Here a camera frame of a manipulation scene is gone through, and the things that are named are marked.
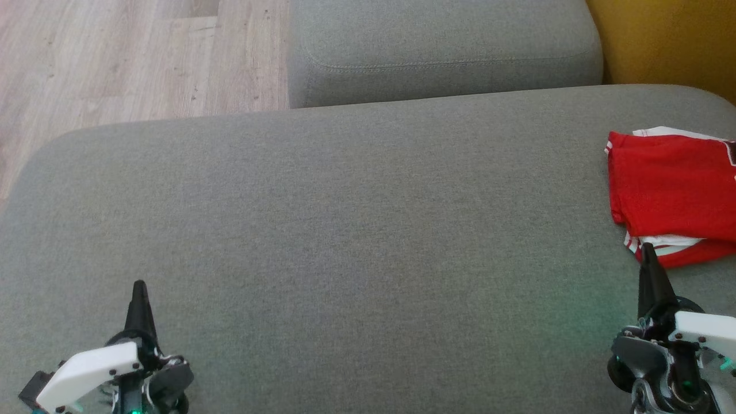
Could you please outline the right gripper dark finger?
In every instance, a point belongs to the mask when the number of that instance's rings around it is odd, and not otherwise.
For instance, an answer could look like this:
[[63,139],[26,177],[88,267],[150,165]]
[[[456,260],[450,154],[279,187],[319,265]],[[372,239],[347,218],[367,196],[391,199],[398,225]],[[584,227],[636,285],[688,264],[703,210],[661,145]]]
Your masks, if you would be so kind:
[[639,319],[659,320],[662,315],[679,307],[665,268],[660,264],[655,247],[650,242],[641,246],[641,269],[637,298]]

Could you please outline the large grey sofa seat cushion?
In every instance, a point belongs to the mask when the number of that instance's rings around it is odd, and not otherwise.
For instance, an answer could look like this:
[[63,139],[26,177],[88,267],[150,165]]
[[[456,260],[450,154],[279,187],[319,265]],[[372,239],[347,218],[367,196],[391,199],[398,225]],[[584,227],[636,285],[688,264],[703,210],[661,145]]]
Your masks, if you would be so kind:
[[638,264],[610,131],[736,135],[681,86],[592,86],[79,129],[0,215],[0,414],[145,280],[191,414],[625,414]]

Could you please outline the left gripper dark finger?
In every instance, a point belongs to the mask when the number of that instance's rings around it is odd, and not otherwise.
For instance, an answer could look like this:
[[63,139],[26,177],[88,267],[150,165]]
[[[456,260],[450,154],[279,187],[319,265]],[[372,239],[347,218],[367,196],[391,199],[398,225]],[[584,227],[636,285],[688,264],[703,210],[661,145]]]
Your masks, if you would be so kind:
[[133,284],[132,297],[126,314],[124,333],[130,338],[139,336],[147,340],[158,340],[149,292],[144,280],[136,280]]

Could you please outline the red jersey with white trim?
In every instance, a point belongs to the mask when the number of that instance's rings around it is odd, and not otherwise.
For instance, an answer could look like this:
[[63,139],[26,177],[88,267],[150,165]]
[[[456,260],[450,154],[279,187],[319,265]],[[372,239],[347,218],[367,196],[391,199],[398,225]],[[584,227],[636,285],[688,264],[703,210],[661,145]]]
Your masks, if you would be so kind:
[[624,244],[667,268],[736,256],[736,140],[658,126],[612,131],[609,202]]

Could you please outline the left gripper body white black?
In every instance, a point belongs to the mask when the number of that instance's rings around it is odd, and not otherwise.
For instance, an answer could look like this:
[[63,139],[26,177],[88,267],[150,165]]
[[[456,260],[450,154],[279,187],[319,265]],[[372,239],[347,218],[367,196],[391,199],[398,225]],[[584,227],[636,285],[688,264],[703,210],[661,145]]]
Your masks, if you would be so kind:
[[165,355],[148,333],[123,331],[53,372],[37,371],[18,399],[31,414],[84,414],[79,401],[99,391],[110,414],[189,414],[186,389],[193,382],[184,356]]

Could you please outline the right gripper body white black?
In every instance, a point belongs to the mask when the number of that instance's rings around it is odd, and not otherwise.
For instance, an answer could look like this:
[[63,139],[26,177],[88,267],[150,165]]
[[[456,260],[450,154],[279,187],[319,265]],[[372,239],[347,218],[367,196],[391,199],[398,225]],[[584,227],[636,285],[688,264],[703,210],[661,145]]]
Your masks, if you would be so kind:
[[736,396],[703,374],[715,363],[736,379],[736,317],[677,297],[622,328],[611,351],[609,378],[630,414],[736,414]]

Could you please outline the small grey sofa cushion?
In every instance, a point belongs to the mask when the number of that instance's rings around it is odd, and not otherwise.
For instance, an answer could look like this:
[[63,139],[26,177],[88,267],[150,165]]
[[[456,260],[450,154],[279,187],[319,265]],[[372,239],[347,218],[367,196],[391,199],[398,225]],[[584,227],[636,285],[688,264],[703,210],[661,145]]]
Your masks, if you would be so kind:
[[292,0],[291,108],[598,86],[586,0]]

